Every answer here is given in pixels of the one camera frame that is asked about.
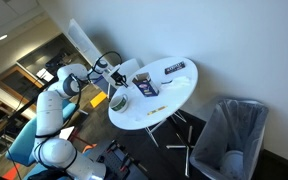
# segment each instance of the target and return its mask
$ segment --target table leg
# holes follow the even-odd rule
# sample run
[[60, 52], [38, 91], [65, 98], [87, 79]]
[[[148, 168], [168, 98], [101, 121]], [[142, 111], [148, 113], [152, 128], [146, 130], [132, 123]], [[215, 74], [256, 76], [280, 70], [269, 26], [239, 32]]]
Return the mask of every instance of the table leg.
[[148, 133], [148, 135], [151, 137], [151, 139], [154, 141], [155, 145], [158, 147], [158, 144], [157, 144], [157, 142], [156, 142], [151, 130], [148, 127], [146, 127], [145, 130]]
[[158, 123], [152, 130], [151, 130], [149, 127], [146, 127], [146, 128], [145, 128], [146, 132], [147, 132], [148, 135], [151, 137], [151, 139], [154, 141], [154, 143], [156, 144], [157, 147], [158, 147], [158, 144], [157, 144], [157, 142], [156, 142], [156, 140], [155, 140], [155, 138], [154, 138], [154, 136], [153, 136], [153, 132], [154, 132], [158, 127], [160, 127], [165, 121], [166, 121], [166, 119], [163, 120], [163, 121], [161, 121], [160, 123]]
[[190, 156], [190, 150], [191, 150], [191, 137], [192, 137], [192, 131], [193, 131], [193, 126], [190, 126], [189, 128], [189, 134], [188, 134], [188, 139], [186, 140], [184, 138], [183, 132], [181, 131], [181, 129], [177, 126], [177, 124], [175, 123], [175, 119], [173, 117], [171, 117], [172, 119], [169, 120], [170, 124], [172, 125], [172, 127], [175, 130], [175, 133], [177, 135], [177, 137], [181, 140], [181, 142], [184, 145], [168, 145], [166, 146], [168, 149], [169, 148], [186, 148], [186, 157], [185, 157], [185, 176], [186, 177], [190, 177], [189, 176], [189, 156]]
[[177, 116], [180, 120], [184, 121], [185, 123], [187, 123], [186, 119], [183, 117], [183, 115], [180, 113], [180, 111], [176, 111], [174, 113], [175, 116]]

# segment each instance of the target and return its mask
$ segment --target cup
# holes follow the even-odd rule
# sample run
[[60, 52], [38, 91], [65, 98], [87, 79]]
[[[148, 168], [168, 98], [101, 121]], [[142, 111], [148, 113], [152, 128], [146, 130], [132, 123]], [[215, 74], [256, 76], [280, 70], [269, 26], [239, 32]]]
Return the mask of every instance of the cup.
[[118, 113], [124, 112], [128, 105], [128, 97], [126, 94], [114, 97], [109, 106], [110, 108]]

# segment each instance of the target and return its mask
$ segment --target round white table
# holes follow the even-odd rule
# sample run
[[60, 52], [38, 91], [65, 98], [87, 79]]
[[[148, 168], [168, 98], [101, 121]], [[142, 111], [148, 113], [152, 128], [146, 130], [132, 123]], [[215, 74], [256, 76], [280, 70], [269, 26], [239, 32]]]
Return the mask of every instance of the round white table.
[[[184, 61], [185, 68], [165, 75], [164, 69]], [[136, 74], [148, 72], [151, 80], [159, 89], [159, 95], [145, 97], [132, 82]], [[189, 83], [186, 86], [161, 89], [162, 82], [168, 82], [174, 78], [186, 76]], [[126, 94], [128, 96], [128, 108], [123, 113], [117, 113], [109, 108], [111, 122], [125, 130], [143, 129], [155, 125], [175, 113], [191, 96], [198, 80], [196, 65], [189, 59], [183, 57], [169, 57], [154, 61], [137, 70], [128, 79], [128, 88], [119, 87], [115, 96]], [[160, 107], [166, 108], [148, 115], [149, 112]]]

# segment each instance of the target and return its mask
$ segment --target clear plastic bag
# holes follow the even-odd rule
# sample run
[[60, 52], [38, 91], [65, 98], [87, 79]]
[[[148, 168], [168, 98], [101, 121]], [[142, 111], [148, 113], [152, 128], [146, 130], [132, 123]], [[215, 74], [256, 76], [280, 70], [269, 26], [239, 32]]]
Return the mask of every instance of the clear plastic bag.
[[241, 151], [241, 179], [251, 179], [267, 113], [268, 108], [256, 101], [219, 101], [191, 153], [191, 164], [212, 179], [230, 179], [220, 173], [223, 157], [228, 151]]

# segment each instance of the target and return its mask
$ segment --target ceiling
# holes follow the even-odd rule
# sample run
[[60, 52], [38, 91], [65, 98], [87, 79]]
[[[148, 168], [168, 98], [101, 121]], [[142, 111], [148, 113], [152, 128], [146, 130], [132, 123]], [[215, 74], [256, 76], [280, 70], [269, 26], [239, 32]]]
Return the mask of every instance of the ceiling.
[[0, 0], [0, 46], [47, 19], [36, 0]]

